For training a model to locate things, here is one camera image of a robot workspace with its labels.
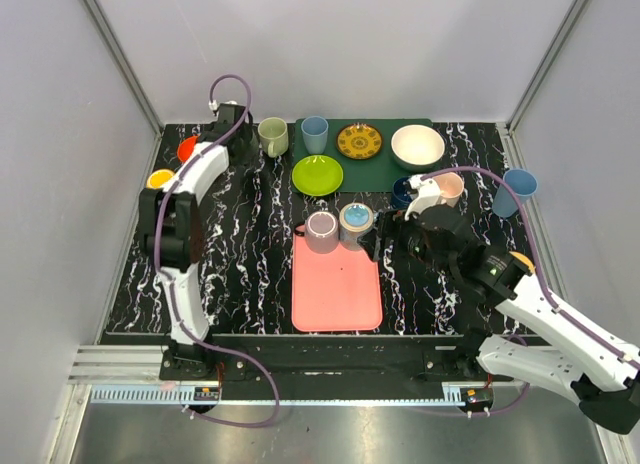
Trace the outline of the light blue mug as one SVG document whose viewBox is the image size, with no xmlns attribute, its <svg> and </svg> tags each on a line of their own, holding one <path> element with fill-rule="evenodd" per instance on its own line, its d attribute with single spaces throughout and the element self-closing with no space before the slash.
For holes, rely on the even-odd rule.
<svg viewBox="0 0 640 464">
<path fill-rule="evenodd" d="M 349 251 L 360 250 L 358 238 L 372 228 L 373 222 L 374 213 L 367 205 L 357 202 L 345 205 L 339 215 L 339 238 L 342 246 Z"/>
</svg>

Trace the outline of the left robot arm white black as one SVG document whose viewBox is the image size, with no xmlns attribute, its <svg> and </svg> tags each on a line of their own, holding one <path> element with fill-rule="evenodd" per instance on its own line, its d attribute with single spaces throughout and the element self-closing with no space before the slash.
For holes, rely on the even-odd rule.
<svg viewBox="0 0 640 464">
<path fill-rule="evenodd" d="M 149 182 L 139 195 L 139 246 L 159 266 L 171 318 L 160 371 L 164 380 L 203 380 L 214 373 L 216 356 L 200 345 L 209 323 L 198 278 L 204 253 L 199 204 L 215 180 L 257 146 L 253 118 L 244 106 L 228 101 L 213 108 L 215 120 L 178 146 L 180 167 L 163 182 Z"/>
</svg>

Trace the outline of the pink mug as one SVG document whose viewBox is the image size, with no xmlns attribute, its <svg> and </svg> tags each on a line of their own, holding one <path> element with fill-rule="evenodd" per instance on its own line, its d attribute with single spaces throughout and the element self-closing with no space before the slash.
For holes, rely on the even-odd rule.
<svg viewBox="0 0 640 464">
<path fill-rule="evenodd" d="M 455 172 L 449 172 L 434 177 L 440 189 L 440 203 L 455 207 L 465 190 L 463 178 Z"/>
</svg>

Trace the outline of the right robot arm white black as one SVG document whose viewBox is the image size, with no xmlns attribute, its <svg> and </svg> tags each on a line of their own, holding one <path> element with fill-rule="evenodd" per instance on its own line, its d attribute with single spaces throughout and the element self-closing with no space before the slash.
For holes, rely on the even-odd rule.
<svg viewBox="0 0 640 464">
<path fill-rule="evenodd" d="M 519 321 L 552 347 L 534 349 L 472 329 L 445 357 L 446 371 L 470 381 L 487 373 L 542 387 L 617 434 L 638 424 L 638 347 L 558 299 L 515 256 L 477 239 L 456 210 L 383 212 L 357 241 L 373 261 L 391 245 L 400 256 L 444 272 L 465 298 Z"/>
</svg>

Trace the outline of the light green mug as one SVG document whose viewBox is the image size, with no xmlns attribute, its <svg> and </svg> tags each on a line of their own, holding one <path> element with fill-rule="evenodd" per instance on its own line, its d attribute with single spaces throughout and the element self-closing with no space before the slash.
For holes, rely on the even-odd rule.
<svg viewBox="0 0 640 464">
<path fill-rule="evenodd" d="M 258 135 L 263 151 L 270 158 L 283 155 L 289 148 L 288 126 L 281 118 L 264 119 L 258 125 Z"/>
</svg>

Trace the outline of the purple mug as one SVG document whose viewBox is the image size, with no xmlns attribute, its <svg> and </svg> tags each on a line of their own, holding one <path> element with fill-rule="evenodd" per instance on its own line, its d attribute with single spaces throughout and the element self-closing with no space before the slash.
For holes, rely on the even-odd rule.
<svg viewBox="0 0 640 464">
<path fill-rule="evenodd" d="M 304 239 L 308 248 L 316 254 L 334 251 L 339 244 L 337 218 L 327 211 L 314 212 L 305 222 Z"/>
</svg>

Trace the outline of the navy blue mug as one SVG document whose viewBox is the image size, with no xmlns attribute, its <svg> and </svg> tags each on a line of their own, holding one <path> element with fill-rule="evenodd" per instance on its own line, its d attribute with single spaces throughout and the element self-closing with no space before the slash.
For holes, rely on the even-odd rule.
<svg viewBox="0 0 640 464">
<path fill-rule="evenodd" d="M 413 200 L 408 180 L 408 177 L 399 178 L 392 186 L 390 202 L 394 209 L 406 209 Z"/>
</svg>

